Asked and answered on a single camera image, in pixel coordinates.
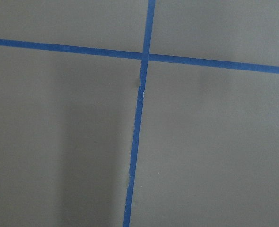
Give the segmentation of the blue tape line crosswise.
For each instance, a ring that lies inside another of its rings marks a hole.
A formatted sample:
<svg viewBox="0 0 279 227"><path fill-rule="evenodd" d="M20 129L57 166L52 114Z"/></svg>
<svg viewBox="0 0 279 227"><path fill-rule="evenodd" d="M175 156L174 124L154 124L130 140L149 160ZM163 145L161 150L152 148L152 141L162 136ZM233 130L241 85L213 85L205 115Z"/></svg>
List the blue tape line crosswise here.
<svg viewBox="0 0 279 227"><path fill-rule="evenodd" d="M54 51L54 52L69 52L69 53L77 53L77 54L116 57L116 58L134 59L134 60L141 60L143 57L143 54L140 52L109 50L109 49L80 47L80 46L61 45L61 44L27 42L27 41L8 40L8 39L0 39L0 46L46 50L46 51ZM157 61L157 62L166 62L166 63L177 63L177 64L204 66L204 67L215 67L215 68L224 68L224 69L233 69L233 70L245 70L245 71L256 71L256 72L279 74L279 66L260 65L260 64L252 64L252 63L219 61L219 60L209 60L209 59L200 59L200 58L161 55L161 54L150 54L148 60Z"/></svg>

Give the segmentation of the blue tape line lengthwise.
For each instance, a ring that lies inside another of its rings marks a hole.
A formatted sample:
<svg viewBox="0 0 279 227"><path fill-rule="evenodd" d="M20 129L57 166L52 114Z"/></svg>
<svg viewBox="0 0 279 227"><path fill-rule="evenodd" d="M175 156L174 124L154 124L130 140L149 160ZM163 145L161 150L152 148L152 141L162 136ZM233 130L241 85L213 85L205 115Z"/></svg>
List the blue tape line lengthwise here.
<svg viewBox="0 0 279 227"><path fill-rule="evenodd" d="M129 179L128 179L128 187L126 190L125 208L124 208L124 216L123 216L123 224L122 224L123 227L128 227L130 225L130 219L131 219L135 173L136 173L138 147L139 147L139 139L140 139L141 118L142 118L142 111L143 111L144 93L146 87L146 78L147 78L147 70L148 70L148 62L149 62L149 52L150 52L155 4L156 2L154 0L148 1L148 9L147 9L147 16L146 16L146 23L145 23L145 34L143 40L140 74L139 74L140 85L138 88L136 111L134 117L134 131L133 131L132 147L130 153Z"/></svg>

